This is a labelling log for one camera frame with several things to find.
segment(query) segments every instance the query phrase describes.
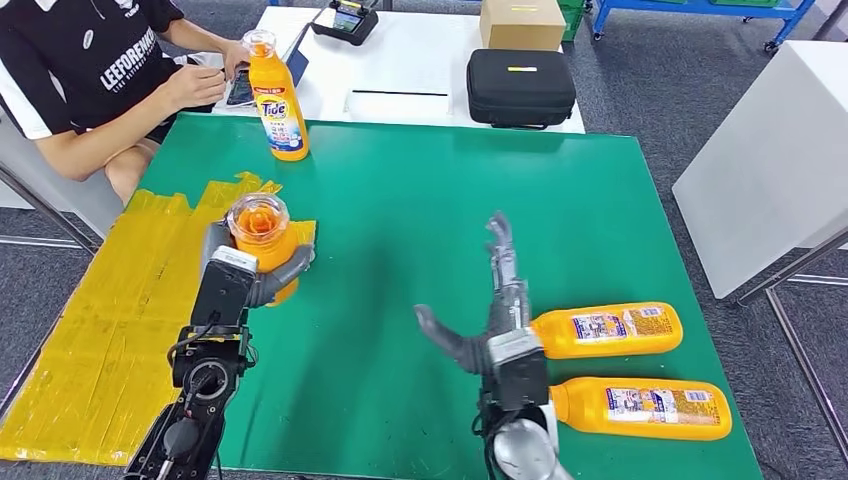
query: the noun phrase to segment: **green table surface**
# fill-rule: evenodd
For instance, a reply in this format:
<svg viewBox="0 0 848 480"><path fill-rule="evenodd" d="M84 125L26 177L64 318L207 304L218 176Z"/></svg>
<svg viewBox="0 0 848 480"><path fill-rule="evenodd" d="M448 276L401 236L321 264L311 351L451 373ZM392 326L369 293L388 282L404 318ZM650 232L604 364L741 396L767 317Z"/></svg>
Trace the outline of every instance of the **green table surface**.
<svg viewBox="0 0 848 480"><path fill-rule="evenodd" d="M702 380L733 430L715 442L585 434L560 424L578 479L761 478L637 141L475 128L313 122L312 151L275 160L257 119L182 115L141 187L196 204L249 170L282 183L294 219L317 219L317 259L293 298L251 313L260 352L227 409L227 467L399 479L485 477L471 434L479 379L419 332L429 303L463 334L491 300L484 225L512 222L534 316L670 303L683 343L664 355L552 361L584 375Z"/></svg>

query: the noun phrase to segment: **tide bottle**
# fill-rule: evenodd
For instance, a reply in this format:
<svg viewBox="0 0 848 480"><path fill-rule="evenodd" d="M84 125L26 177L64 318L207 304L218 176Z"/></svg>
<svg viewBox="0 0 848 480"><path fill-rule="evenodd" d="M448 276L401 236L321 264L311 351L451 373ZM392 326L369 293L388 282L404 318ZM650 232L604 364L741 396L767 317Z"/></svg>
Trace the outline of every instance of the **tide bottle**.
<svg viewBox="0 0 848 480"><path fill-rule="evenodd" d="M530 327L553 359L663 353L683 340L677 312L662 302L552 310Z"/></svg>
<svg viewBox="0 0 848 480"><path fill-rule="evenodd" d="M251 30L242 43L250 52L248 79L271 153L285 162L302 160L309 153L306 123L291 72L277 56L274 34Z"/></svg>
<svg viewBox="0 0 848 480"><path fill-rule="evenodd" d="M707 441L733 427L727 398L704 382L581 377L550 391L557 419L581 432Z"/></svg>
<svg viewBox="0 0 848 480"><path fill-rule="evenodd" d="M270 193L252 193L236 200L227 212L227 226L236 248L259 260L259 273L268 273L287 262L297 247L297 232L289 228L288 208ZM295 278L277 292L271 306L291 296L297 284Z"/></svg>

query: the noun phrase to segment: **gray floor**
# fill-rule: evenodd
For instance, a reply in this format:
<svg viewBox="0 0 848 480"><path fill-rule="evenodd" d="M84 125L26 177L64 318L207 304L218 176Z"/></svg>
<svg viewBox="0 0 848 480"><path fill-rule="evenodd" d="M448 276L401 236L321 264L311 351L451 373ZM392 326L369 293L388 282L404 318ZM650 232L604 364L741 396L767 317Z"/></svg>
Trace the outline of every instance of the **gray floor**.
<svg viewBox="0 0 848 480"><path fill-rule="evenodd" d="M258 0L179 3L190 18L229 37L253 26L264 6ZM295 2L298 6L322 3ZM479 5L396 0L395 9L473 14ZM793 37L809 38L822 21L820 13L811 11ZM603 41L593 43L584 24L575 43L566 47L566 55L587 130L635 135L642 144L765 478L848 478L766 302L758 299L741 308L712 297L671 196L674 180L768 62L760 49L778 28L779 22L770 20L743 25L731 17L616 11ZM21 228L49 230L37 216L0 210L0 234L19 234ZM36 255L47 255L48 261ZM2 358L8 360L0 365L4 391L86 265L87 258L78 251L0 246L4 292L0 335L6 340ZM848 274L848 254L840 252L812 270ZM848 339L848 327L840 322L848 313L845 290L792 284L779 292L834 406L848 421L848 380L840 362ZM4 479L107 479L115 478L117 472L80 465L0 463ZM253 473L226 473L225 477L298 478Z"/></svg>

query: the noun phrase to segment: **bottle cap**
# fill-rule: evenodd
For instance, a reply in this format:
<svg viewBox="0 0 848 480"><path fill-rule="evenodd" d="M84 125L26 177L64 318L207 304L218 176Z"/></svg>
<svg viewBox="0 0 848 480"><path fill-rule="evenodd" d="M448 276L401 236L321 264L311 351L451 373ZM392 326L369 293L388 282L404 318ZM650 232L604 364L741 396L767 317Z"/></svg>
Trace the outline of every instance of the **bottle cap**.
<svg viewBox="0 0 848 480"><path fill-rule="evenodd" d="M270 57L274 55L277 37L268 30L251 30L241 39L242 45L251 57Z"/></svg>
<svg viewBox="0 0 848 480"><path fill-rule="evenodd" d="M227 226L236 241L262 244L276 240L288 227L286 204L270 193L251 193L233 203Z"/></svg>

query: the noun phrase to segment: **robotic hand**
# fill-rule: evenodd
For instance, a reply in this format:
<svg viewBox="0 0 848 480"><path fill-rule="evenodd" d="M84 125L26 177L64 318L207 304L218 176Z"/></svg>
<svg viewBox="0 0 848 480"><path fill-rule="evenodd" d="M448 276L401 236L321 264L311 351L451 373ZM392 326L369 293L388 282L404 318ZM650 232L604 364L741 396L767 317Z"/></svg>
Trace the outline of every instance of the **robotic hand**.
<svg viewBox="0 0 848 480"><path fill-rule="evenodd" d="M497 478L494 460L507 479L572 480L558 459L546 359L529 328L527 284L516 276L509 222L497 212L487 228L495 242L488 245L494 298L486 330L462 337L439 322L426 305L415 306L418 324L463 370L482 377L480 413L472 429L483 438L489 479Z"/></svg>
<svg viewBox="0 0 848 480"><path fill-rule="evenodd" d="M203 273L190 324L168 350L172 381L182 390L166 406L127 465L124 479L202 480L224 432L224 409L244 372L255 366L247 309L309 268L313 247L298 247L276 270L257 274L256 257L233 248L224 222L209 226L203 242Z"/></svg>

